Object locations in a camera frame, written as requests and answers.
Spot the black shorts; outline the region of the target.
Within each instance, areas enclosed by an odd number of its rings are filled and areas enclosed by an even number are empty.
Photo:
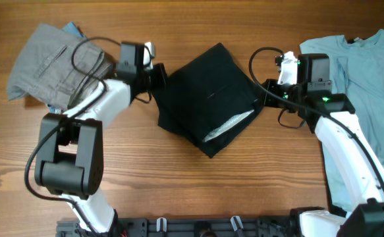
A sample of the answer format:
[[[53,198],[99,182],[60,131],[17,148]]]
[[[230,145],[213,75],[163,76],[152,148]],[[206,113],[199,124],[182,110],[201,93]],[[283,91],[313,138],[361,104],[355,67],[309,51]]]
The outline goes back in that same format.
[[[151,91],[158,125],[208,157],[228,146],[263,109],[261,90],[222,43],[178,69]]]

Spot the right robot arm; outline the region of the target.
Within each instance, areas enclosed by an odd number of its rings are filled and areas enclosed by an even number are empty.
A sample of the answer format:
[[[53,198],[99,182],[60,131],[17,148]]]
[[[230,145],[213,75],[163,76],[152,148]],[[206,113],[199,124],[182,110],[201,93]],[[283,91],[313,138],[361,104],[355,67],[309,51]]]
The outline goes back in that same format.
[[[367,142],[355,108],[332,92],[326,54],[281,54],[279,78],[263,84],[264,103],[297,113],[332,156],[349,194],[348,217],[326,210],[297,210],[297,236],[384,236],[384,168]]]

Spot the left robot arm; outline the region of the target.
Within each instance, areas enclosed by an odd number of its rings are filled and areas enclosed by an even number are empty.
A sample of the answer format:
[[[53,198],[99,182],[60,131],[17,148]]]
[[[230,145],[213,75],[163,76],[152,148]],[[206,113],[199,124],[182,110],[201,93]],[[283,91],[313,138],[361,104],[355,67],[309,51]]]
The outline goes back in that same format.
[[[139,94],[165,84],[164,66],[153,64],[154,58],[153,43],[122,42],[114,78],[100,79],[81,103],[61,115],[48,113],[41,121],[40,140],[24,171],[25,185],[40,199],[69,204],[78,218],[73,236],[126,236],[100,188],[103,131]],[[31,187],[30,174],[49,196]]]

